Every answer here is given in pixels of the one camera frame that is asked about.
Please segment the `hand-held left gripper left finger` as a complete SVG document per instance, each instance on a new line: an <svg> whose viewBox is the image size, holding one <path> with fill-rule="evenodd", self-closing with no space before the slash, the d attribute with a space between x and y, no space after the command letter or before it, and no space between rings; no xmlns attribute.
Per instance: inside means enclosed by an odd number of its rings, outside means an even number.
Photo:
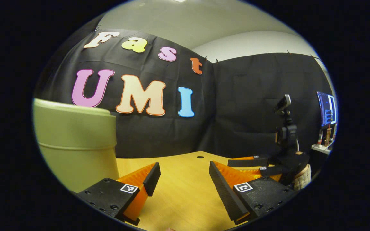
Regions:
<svg viewBox="0 0 370 231"><path fill-rule="evenodd" d="M153 196L160 175L160 164L154 162L118 180L104 178L76 196L113 218L138 225L140 212Z"/></svg>

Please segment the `white side table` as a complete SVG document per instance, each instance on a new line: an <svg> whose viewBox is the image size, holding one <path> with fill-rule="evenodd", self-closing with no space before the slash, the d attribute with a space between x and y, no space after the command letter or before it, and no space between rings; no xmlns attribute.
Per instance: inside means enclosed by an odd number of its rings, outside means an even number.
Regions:
<svg viewBox="0 0 370 231"><path fill-rule="evenodd" d="M331 150L329 149L330 146L325 146L325 145L321 145L321 144L314 144L314 145L311 145L311 148L315 151L321 152L321 153L326 154L328 156L331 153Z"/></svg>

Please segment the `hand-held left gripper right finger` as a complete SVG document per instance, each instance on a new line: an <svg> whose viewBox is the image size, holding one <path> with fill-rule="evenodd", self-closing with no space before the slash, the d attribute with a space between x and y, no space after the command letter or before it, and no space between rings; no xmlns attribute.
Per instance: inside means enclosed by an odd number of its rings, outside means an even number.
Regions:
<svg viewBox="0 0 370 231"><path fill-rule="evenodd" d="M265 216L296 196L296 191L270 176L254 177L217 161L210 161L209 174L236 225Z"/></svg>

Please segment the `computer monitor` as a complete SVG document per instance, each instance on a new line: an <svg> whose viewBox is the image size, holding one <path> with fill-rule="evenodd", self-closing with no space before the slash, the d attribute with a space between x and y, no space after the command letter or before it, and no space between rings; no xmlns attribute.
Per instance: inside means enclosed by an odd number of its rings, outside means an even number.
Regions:
<svg viewBox="0 0 370 231"><path fill-rule="evenodd" d="M331 124L337 123L337 107L333 95L316 92L320 104L321 127L327 128Z"/></svg>

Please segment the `green desktop garbage bin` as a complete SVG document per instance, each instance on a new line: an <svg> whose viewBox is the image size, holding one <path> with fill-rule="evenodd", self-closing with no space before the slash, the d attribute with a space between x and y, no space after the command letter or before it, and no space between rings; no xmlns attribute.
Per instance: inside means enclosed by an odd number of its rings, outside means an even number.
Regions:
<svg viewBox="0 0 370 231"><path fill-rule="evenodd" d="M109 111L36 98L33 122L43 158L68 190L119 178L116 117Z"/></svg>

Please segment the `wooden desktop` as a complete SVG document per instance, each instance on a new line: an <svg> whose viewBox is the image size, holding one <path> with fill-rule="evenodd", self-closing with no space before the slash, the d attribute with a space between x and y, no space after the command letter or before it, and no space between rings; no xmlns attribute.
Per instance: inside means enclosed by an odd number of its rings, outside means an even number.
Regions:
<svg viewBox="0 0 370 231"><path fill-rule="evenodd" d="M138 227L147 231L223 231L236 225L223 205L209 174L210 161L226 166L228 158L203 151L156 158L123 158L116 154L119 178L154 162L160 178L153 196L139 215Z"/></svg>

